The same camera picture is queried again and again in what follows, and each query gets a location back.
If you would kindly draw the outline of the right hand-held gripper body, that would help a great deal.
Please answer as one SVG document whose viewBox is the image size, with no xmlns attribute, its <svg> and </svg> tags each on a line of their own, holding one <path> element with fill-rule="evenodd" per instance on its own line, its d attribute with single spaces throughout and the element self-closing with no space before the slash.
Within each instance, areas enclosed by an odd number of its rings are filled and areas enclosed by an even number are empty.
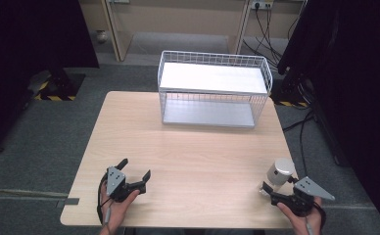
<svg viewBox="0 0 380 235">
<path fill-rule="evenodd" d="M 300 217 L 308 216 L 314 208 L 314 198 L 319 197 L 334 201 L 335 197 L 311 180 L 308 176 L 293 184 L 293 193 L 283 195 L 277 192 L 270 194 L 271 203 L 276 206 L 278 203 L 286 205 L 294 215 Z"/>
</svg>

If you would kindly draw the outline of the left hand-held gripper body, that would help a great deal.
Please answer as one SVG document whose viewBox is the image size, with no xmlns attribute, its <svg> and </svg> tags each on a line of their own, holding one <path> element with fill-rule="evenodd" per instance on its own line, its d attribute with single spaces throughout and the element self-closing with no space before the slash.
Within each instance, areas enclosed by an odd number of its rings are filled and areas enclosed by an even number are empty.
<svg viewBox="0 0 380 235">
<path fill-rule="evenodd" d="M 132 192 L 146 193 L 146 177 L 134 183 L 126 182 L 126 175 L 115 166 L 107 169 L 107 195 L 116 202 L 123 202 Z"/>
</svg>

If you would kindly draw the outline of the silver cylindrical bottle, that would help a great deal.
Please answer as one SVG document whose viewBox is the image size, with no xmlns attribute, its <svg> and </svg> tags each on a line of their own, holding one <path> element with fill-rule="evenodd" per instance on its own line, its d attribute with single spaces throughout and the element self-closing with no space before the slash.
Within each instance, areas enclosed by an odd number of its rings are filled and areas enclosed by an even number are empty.
<svg viewBox="0 0 380 235">
<path fill-rule="evenodd" d="M 274 161 L 262 182 L 266 182 L 273 188 L 273 192 L 277 192 L 295 172 L 295 166 L 291 159 L 279 158 Z M 264 195 L 262 184 L 259 185 L 259 191 Z"/>
</svg>

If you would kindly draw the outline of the person's right hand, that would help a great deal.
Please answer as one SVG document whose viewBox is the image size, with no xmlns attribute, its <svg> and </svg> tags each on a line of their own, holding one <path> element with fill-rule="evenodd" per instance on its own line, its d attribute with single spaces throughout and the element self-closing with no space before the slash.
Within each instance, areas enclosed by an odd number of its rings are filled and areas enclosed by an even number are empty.
<svg viewBox="0 0 380 235">
<path fill-rule="evenodd" d="M 318 209 L 313 208 L 307 217 L 300 217 L 294 215 L 283 203 L 278 203 L 277 207 L 291 222 L 295 235 L 321 235 L 325 215 Z"/>
</svg>

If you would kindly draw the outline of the person's left hand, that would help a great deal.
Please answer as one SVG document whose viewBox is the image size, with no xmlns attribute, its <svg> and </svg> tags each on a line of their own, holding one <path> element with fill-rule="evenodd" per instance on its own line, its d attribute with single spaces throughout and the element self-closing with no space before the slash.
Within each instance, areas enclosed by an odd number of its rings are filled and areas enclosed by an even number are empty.
<svg viewBox="0 0 380 235">
<path fill-rule="evenodd" d="M 99 210 L 102 213 L 103 225 L 99 235 L 116 235 L 122 225 L 127 209 L 139 195 L 139 191 L 132 192 L 123 202 L 117 203 L 107 195 L 107 183 L 100 187 Z"/>
</svg>

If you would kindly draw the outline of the grey floor tape strip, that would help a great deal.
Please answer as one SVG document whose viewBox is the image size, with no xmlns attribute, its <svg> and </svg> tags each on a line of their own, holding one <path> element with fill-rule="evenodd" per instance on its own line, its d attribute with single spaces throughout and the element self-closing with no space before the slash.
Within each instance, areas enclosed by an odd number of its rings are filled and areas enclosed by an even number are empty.
<svg viewBox="0 0 380 235">
<path fill-rule="evenodd" d="M 56 208 L 63 208 L 64 206 L 76 206 L 78 205 L 78 202 L 79 202 L 79 198 L 66 198 L 66 199 L 63 199 L 63 200 L 59 200 L 57 205 L 56 205 Z"/>
</svg>

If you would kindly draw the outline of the black stand base striped tape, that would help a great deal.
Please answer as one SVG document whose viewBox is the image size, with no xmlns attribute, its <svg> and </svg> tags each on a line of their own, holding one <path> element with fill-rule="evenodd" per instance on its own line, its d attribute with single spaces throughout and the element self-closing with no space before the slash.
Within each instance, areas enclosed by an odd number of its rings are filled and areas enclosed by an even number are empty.
<svg viewBox="0 0 380 235">
<path fill-rule="evenodd" d="M 67 73 L 64 78 L 48 75 L 34 91 L 34 100 L 73 101 L 85 78 L 84 73 Z"/>
<path fill-rule="evenodd" d="M 275 105 L 296 107 L 298 109 L 305 109 L 309 107 L 309 103 L 304 99 L 297 88 L 295 88 L 293 91 L 284 91 L 282 89 L 284 75 L 273 72 L 272 78 L 273 82 L 270 98 Z"/>
</svg>

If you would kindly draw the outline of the black curtain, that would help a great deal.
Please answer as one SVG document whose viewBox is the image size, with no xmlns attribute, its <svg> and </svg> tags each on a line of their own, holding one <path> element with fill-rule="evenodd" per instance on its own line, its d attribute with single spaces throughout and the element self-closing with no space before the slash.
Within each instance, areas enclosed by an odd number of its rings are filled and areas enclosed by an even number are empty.
<svg viewBox="0 0 380 235">
<path fill-rule="evenodd" d="M 286 92 L 310 80 L 380 213 L 380 0 L 308 0 L 277 69 Z"/>
<path fill-rule="evenodd" d="M 79 0 L 0 0 L 0 141 L 34 75 L 97 66 Z"/>
</svg>

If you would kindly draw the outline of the white power strip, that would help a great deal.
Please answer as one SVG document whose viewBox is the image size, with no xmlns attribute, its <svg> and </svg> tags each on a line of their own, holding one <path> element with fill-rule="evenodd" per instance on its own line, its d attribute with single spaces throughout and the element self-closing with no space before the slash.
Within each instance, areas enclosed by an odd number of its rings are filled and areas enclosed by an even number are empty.
<svg viewBox="0 0 380 235">
<path fill-rule="evenodd" d="M 253 10 L 271 10 L 274 0 L 252 0 L 251 8 Z"/>
</svg>

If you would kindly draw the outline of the beige desk frame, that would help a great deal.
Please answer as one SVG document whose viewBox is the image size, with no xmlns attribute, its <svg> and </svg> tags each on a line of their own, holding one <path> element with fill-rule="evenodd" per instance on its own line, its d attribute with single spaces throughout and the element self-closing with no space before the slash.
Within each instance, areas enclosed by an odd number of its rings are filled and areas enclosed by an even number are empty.
<svg viewBox="0 0 380 235">
<path fill-rule="evenodd" d="M 78 0 L 90 30 L 113 39 L 116 60 L 125 59 L 138 32 L 221 35 L 237 54 L 252 0 Z"/>
</svg>

